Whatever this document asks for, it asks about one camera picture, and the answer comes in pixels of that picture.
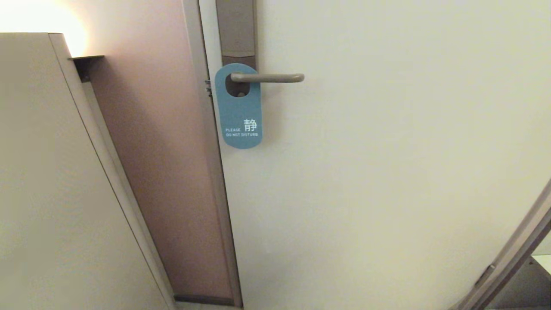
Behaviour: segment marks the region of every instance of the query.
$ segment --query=hanger hole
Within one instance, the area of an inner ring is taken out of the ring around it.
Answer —
[[[231,80],[231,74],[226,77],[226,90],[228,94],[241,98],[248,95],[251,83],[238,83]]]

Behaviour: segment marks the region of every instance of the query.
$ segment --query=white cabinet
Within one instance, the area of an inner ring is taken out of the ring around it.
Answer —
[[[60,34],[0,34],[0,308],[169,309],[77,109],[69,57]]]

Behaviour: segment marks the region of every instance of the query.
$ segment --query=wall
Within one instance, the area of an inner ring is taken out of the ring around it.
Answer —
[[[532,255],[551,255],[551,236],[547,234]]]
[[[232,298],[212,107],[199,104],[182,3],[2,4],[0,31],[63,32],[73,57],[106,55],[93,85],[175,293]]]

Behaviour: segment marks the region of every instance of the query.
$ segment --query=door frame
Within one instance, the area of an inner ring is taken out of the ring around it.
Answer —
[[[218,221],[220,224],[220,234],[224,246],[224,256],[226,258],[226,268],[230,281],[231,292],[234,306],[242,307],[241,286],[239,284],[239,274],[237,271],[237,259],[235,256],[233,233],[231,231],[231,221],[228,209],[228,198],[226,196],[226,187],[224,181],[224,172],[222,169],[222,157],[220,155],[220,145],[218,136],[218,114],[215,112],[214,102],[211,95],[210,77],[208,63],[213,63],[213,59],[207,61],[207,48],[204,38],[205,33],[216,29],[218,31],[218,21],[212,24],[211,19],[206,19],[212,27],[206,28],[202,16],[203,10],[200,7],[204,1],[201,0],[182,0],[182,9],[186,19],[188,40],[191,49],[193,61],[193,71],[195,73],[197,92],[199,94],[199,103],[203,116],[205,136],[209,138],[207,145],[207,163],[209,166],[210,181],[214,189],[214,198],[217,207]]]

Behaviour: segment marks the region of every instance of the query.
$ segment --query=chinese character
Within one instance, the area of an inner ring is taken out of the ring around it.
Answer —
[[[256,129],[256,120],[244,120],[245,131],[254,131]]]

